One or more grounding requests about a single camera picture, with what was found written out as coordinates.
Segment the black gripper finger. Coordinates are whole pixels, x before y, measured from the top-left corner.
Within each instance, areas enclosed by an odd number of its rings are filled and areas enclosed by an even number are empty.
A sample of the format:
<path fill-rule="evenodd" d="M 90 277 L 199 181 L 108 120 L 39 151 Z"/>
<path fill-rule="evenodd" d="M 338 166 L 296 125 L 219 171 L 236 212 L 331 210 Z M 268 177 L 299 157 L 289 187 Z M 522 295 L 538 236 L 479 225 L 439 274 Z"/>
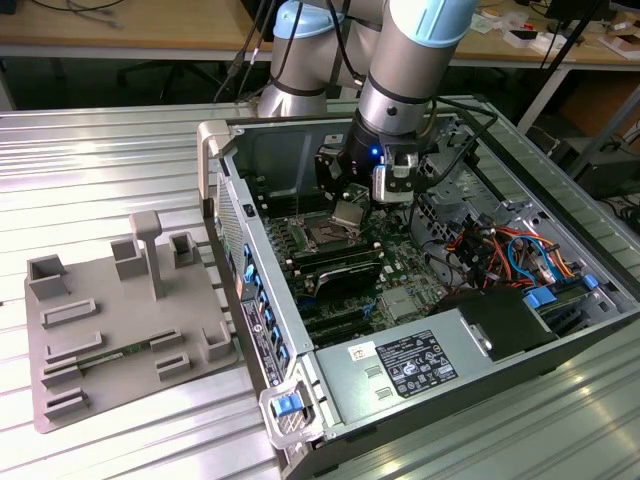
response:
<path fill-rule="evenodd" d="M 327 198 L 337 199 L 344 191 L 348 174 L 344 170 L 343 148 L 320 147 L 314 157 L 316 183 Z"/>

